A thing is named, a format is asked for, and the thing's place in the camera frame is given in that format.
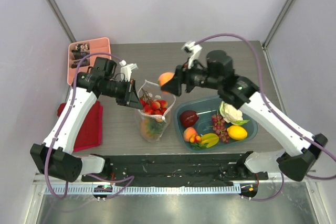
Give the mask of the red cherry bunch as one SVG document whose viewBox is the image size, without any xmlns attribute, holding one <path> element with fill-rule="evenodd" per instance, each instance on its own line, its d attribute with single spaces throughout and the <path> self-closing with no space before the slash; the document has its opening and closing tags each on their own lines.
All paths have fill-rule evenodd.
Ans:
<svg viewBox="0 0 336 224">
<path fill-rule="evenodd" d="M 160 96 L 155 97 L 144 89 L 141 89 L 140 101 L 143 105 L 143 113 L 154 116 L 157 121 L 165 120 L 165 113 L 168 109 L 168 102 Z"/>
</svg>

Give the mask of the clear zip top bag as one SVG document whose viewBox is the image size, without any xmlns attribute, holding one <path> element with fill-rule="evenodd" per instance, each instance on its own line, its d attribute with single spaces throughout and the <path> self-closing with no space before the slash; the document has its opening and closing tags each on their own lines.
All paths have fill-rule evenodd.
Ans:
<svg viewBox="0 0 336 224">
<path fill-rule="evenodd" d="M 148 80 L 138 90 L 138 97 L 143 105 L 143 109 L 135 113 L 140 135 L 149 142 L 159 141 L 170 124 L 176 97 Z"/>
</svg>

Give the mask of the orange toy pineapple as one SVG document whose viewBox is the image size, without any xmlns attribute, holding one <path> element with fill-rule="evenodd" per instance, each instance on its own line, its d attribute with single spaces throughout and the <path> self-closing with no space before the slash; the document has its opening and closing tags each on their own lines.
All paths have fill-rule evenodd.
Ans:
<svg viewBox="0 0 336 224">
<path fill-rule="evenodd" d="M 158 141 L 165 130 L 165 122 L 144 118 L 140 123 L 140 134 L 147 141 Z"/>
</svg>

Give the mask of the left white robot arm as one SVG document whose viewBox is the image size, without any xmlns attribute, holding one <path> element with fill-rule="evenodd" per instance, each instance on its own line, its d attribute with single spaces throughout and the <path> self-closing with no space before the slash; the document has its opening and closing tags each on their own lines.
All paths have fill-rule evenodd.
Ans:
<svg viewBox="0 0 336 224">
<path fill-rule="evenodd" d="M 100 95 L 114 98 L 120 106 L 142 109 L 137 95 L 132 71 L 137 64 L 122 60 L 120 73 L 123 80 L 114 80 L 117 63 L 107 58 L 107 53 L 95 53 L 94 65 L 89 72 L 75 71 L 69 99 L 54 128 L 42 144 L 33 144 L 30 155 L 37 169 L 45 177 L 74 182 L 79 176 L 94 174 L 105 182 L 112 174 L 106 160 L 98 155 L 84 158 L 73 156 L 74 145 L 80 128 Z"/>
</svg>

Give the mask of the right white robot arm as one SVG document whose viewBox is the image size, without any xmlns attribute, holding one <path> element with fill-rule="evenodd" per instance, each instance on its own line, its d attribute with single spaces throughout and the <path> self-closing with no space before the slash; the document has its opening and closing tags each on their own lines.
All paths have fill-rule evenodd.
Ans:
<svg viewBox="0 0 336 224">
<path fill-rule="evenodd" d="M 190 57 L 178 65 L 172 77 L 160 81 L 162 91 L 175 96 L 194 87 L 217 90 L 223 102 L 241 110 L 268 131 L 283 147 L 280 152 L 248 152 L 239 160 L 237 173 L 250 179 L 255 173 L 278 170 L 288 178 L 300 182 L 319 158 L 328 140 L 323 134 L 313 135 L 282 114 L 260 89 L 248 78 L 235 74 L 233 60 L 222 50 L 213 50 L 206 56 L 207 66 Z"/>
</svg>

